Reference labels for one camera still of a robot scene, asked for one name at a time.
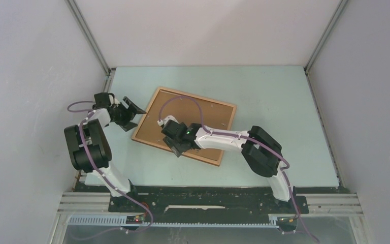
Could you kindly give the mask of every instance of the gray wall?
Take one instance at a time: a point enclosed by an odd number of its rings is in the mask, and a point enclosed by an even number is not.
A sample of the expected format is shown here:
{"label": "gray wall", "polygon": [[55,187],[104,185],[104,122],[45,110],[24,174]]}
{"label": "gray wall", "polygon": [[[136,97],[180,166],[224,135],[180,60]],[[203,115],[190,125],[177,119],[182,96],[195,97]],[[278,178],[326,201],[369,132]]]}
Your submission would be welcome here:
{"label": "gray wall", "polygon": [[390,1],[350,1],[311,78],[344,181],[390,243]]}
{"label": "gray wall", "polygon": [[0,1],[0,243],[45,243],[74,181],[63,129],[104,74],[64,0]]}

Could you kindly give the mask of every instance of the brown tray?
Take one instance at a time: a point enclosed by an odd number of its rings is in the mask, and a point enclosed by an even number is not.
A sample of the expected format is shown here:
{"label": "brown tray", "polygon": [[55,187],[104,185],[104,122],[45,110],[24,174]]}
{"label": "brown tray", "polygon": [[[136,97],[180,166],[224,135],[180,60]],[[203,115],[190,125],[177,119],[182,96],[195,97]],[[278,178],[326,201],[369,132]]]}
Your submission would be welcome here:
{"label": "brown tray", "polygon": [[[206,126],[230,130],[237,106],[231,103],[221,102],[194,94],[184,93],[165,87],[159,87],[150,101],[141,121],[138,124],[132,140],[170,151],[163,142],[164,135],[158,126],[159,110],[161,106],[170,98],[175,96],[188,96],[195,98],[200,104],[204,114],[204,124]],[[200,123],[200,113],[197,105],[189,99],[176,99],[171,101],[162,111],[162,119],[166,116],[174,116],[179,123],[184,122],[187,126],[191,123]],[[219,166],[222,160],[223,151],[218,149],[189,150],[183,153],[184,156]]]}

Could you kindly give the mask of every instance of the brown board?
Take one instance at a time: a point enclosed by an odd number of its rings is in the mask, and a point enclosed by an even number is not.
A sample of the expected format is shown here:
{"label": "brown board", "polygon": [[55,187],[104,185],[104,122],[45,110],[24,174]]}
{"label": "brown board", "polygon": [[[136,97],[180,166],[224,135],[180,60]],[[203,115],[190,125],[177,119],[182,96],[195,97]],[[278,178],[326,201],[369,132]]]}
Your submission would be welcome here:
{"label": "brown board", "polygon": [[[159,110],[168,99],[182,95],[192,97],[200,104],[206,126],[222,130],[231,129],[231,124],[237,109],[236,105],[159,87],[146,109],[147,113],[143,115],[137,129],[132,135],[132,140],[171,152],[163,142],[164,135],[160,132],[162,128],[157,124]],[[184,122],[187,126],[191,123],[201,122],[198,107],[190,99],[176,99],[168,103],[162,111],[162,119],[168,115],[174,116],[179,123]],[[219,166],[223,151],[218,149],[189,150],[183,153],[183,155]]]}

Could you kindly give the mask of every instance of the corkboard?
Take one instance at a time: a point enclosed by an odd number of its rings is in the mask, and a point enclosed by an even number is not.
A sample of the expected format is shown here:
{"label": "corkboard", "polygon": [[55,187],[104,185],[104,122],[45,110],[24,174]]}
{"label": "corkboard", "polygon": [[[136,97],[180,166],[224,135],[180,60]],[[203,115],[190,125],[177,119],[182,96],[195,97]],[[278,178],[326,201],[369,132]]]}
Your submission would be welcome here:
{"label": "corkboard", "polygon": [[[164,135],[158,126],[159,110],[170,98],[185,95],[195,98],[200,104],[204,114],[206,126],[229,130],[234,119],[237,106],[230,103],[209,99],[182,91],[159,87],[150,101],[137,129],[132,135],[132,140],[154,146],[171,152],[163,142]],[[184,122],[187,126],[191,123],[200,123],[200,113],[197,105],[189,99],[176,99],[171,101],[162,111],[162,119],[168,115],[174,116],[179,123]],[[218,149],[189,150],[183,153],[184,156],[196,159],[205,163],[219,166],[222,160],[223,151]]]}

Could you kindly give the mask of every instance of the light blue table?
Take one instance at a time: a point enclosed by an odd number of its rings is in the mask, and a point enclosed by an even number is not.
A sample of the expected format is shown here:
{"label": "light blue table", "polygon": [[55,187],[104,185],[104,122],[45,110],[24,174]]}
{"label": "light blue table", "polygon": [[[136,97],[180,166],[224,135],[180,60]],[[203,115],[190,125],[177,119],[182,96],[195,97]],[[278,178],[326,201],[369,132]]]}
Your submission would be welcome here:
{"label": "light blue table", "polygon": [[[146,109],[159,86],[236,104],[232,130],[258,125],[272,135],[291,164],[287,172],[295,186],[338,186],[302,67],[124,67],[117,68],[110,92]],[[134,130],[125,133],[115,124],[104,132],[113,163],[135,185],[268,186],[235,152],[225,152],[217,167],[134,142]],[[85,183],[101,185],[92,175]]]}

